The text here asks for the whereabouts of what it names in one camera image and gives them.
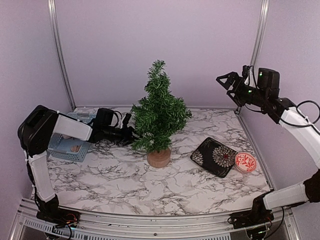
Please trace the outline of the small green christmas tree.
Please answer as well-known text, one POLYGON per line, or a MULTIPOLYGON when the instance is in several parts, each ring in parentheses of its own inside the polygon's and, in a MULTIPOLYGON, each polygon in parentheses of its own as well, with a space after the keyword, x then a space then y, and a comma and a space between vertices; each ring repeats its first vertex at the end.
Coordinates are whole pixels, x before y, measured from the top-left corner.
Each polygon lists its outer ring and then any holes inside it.
POLYGON ((146 159, 154 168, 164 168, 171 160, 171 136, 183 130, 192 112, 184 99, 171 94, 171 80, 165 72, 166 63, 157 59, 148 69, 147 96, 131 108, 138 139, 131 147, 144 150, 146 159))

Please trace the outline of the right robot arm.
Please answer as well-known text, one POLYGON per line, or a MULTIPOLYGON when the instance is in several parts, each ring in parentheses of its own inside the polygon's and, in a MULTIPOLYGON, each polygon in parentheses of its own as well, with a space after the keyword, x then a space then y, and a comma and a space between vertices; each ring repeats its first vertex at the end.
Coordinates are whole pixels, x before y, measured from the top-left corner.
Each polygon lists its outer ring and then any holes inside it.
MULTIPOLYGON (((280 97, 280 73, 269 68, 259 68, 255 85, 246 83, 249 75, 230 72, 218 76, 216 81, 238 107, 253 105, 286 130, 320 166, 320 130, 289 98, 280 97)), ((320 201, 320 172, 310 178, 285 188, 270 191, 256 197, 248 211, 233 213, 230 221, 234 225, 258 224, 270 217, 277 208, 295 207, 320 201)))

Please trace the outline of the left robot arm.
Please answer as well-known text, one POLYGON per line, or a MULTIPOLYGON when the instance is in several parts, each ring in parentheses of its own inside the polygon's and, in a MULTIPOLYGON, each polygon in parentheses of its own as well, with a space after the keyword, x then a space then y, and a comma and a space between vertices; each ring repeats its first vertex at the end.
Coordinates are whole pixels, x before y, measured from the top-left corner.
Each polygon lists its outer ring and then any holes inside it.
POLYGON ((38 219, 52 223, 75 223, 80 217, 77 211, 60 208, 58 196, 52 187, 47 166, 47 151, 52 136, 59 134, 91 144, 107 140, 117 145, 129 145, 137 140, 135 129, 128 125, 132 115, 119 115, 116 124, 112 125, 114 115, 116 113, 112 109, 99 108, 95 117, 85 122, 38 105, 19 126, 17 136, 34 188, 38 219))

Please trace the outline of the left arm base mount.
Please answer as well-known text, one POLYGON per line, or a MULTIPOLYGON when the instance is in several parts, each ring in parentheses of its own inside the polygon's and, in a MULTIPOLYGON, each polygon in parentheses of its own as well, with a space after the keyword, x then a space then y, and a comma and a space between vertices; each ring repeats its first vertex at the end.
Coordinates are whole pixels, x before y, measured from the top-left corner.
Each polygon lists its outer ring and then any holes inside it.
POLYGON ((80 213, 74 210, 58 208, 53 213, 38 211, 36 217, 40 220, 50 222, 56 225, 56 228, 76 227, 80 219, 80 213))

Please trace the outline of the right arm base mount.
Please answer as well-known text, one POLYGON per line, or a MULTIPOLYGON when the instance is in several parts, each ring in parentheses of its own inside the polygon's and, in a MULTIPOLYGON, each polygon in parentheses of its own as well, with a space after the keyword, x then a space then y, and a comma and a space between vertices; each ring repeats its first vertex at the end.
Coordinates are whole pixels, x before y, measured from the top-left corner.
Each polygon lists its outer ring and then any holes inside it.
POLYGON ((240 229, 264 224, 273 220, 274 215, 271 210, 263 213, 254 213, 252 210, 246 210, 232 213, 227 222, 233 225, 234 229, 240 229))

